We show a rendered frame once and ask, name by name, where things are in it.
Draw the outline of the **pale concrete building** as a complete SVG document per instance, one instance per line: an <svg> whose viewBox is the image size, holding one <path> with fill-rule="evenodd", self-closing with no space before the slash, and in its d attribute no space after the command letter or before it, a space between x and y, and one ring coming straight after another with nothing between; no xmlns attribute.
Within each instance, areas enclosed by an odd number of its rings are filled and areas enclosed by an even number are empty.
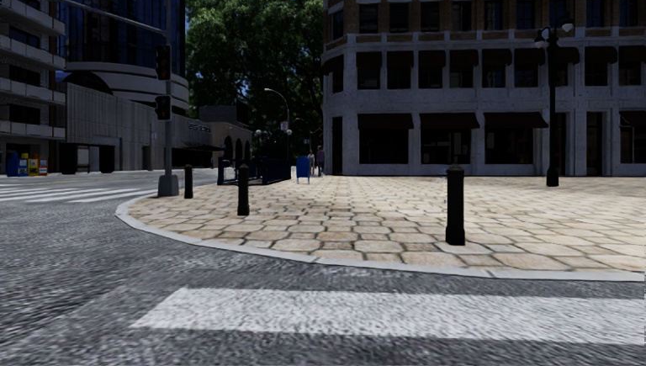
<svg viewBox="0 0 646 366"><path fill-rule="evenodd" d="M37 154L57 170L66 139L66 95L56 73L66 66L66 32L51 0L0 0L0 174L14 153Z"/></svg>

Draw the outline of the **black street lamp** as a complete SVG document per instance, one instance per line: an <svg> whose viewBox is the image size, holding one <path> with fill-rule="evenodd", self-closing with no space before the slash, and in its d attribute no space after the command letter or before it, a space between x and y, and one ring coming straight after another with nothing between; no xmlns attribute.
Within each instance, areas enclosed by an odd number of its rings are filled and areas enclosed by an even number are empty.
<svg viewBox="0 0 646 366"><path fill-rule="evenodd" d="M556 21L553 28L549 26L543 27L537 32L537 37L534 44L539 49L545 49L547 53L548 63L548 91L549 91L549 163L546 174L546 186L555 188L559 186L559 163L557 159L558 133L557 133L557 118L556 118L556 91L555 91L555 77L556 77L556 60L559 50L558 45L558 28L564 32L570 32L575 26L575 21L571 17L563 16Z"/></svg>

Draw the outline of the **tan arched building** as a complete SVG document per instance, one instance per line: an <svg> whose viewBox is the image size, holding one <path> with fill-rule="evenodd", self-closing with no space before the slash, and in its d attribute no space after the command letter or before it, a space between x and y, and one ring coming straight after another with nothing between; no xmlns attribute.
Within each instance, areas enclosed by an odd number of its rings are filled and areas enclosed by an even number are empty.
<svg viewBox="0 0 646 366"><path fill-rule="evenodd" d="M252 155L252 131L249 129L249 108L237 100L232 105L205 105L199 108L199 119L211 126L210 145L215 148L212 162L248 160Z"/></svg>

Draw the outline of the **traffic light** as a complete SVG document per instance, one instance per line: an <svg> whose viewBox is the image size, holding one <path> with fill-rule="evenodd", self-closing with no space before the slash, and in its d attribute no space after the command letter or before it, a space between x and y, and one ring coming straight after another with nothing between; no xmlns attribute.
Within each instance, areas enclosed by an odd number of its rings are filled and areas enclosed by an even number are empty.
<svg viewBox="0 0 646 366"><path fill-rule="evenodd" d="M90 13L97 13L111 19L115 19L127 24L133 25L151 31L156 34L163 34L166 44L162 46L160 55L156 55L157 63L161 63L162 76L158 77L160 81L166 84L166 93L156 97L156 114L157 118L165 122L165 162L164 174L159 177L157 185L158 197L178 196L178 178L172 174L172 34L171 34L171 2L164 0L164 7L166 9L166 25L164 29L160 29L142 22L127 19L114 13L103 11L99 8L93 8L83 3L78 3L72 0L49 0L68 4L70 6L80 8Z"/></svg>

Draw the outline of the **trees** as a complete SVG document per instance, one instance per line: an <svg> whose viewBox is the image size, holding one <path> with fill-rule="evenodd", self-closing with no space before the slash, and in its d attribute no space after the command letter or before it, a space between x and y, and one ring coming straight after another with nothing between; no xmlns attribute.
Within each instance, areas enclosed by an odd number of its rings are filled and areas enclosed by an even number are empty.
<svg viewBox="0 0 646 366"><path fill-rule="evenodd" d="M189 113L249 108L263 152L284 159L322 123L323 0L185 0Z"/></svg>

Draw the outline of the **pale stone and brick building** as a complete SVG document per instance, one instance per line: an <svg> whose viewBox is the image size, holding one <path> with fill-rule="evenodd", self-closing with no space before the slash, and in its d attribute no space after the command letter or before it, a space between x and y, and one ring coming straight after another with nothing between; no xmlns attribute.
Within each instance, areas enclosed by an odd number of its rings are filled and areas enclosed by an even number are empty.
<svg viewBox="0 0 646 366"><path fill-rule="evenodd" d="M646 0L323 0L334 175L543 176L556 60L563 176L646 176Z"/></svg>

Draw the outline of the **glass tower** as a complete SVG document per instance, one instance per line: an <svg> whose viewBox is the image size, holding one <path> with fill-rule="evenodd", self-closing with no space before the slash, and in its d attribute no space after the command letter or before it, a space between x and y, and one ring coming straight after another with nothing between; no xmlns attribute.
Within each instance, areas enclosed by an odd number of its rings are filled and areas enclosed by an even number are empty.
<svg viewBox="0 0 646 366"><path fill-rule="evenodd" d="M164 29L164 0L72 0ZM188 117L185 77L185 0L171 2L172 165L207 167L211 130ZM57 149L58 172L160 169L165 122L156 97L166 93L156 55L163 34L63 3L66 33L59 51L66 66L57 80L66 93L66 139Z"/></svg>

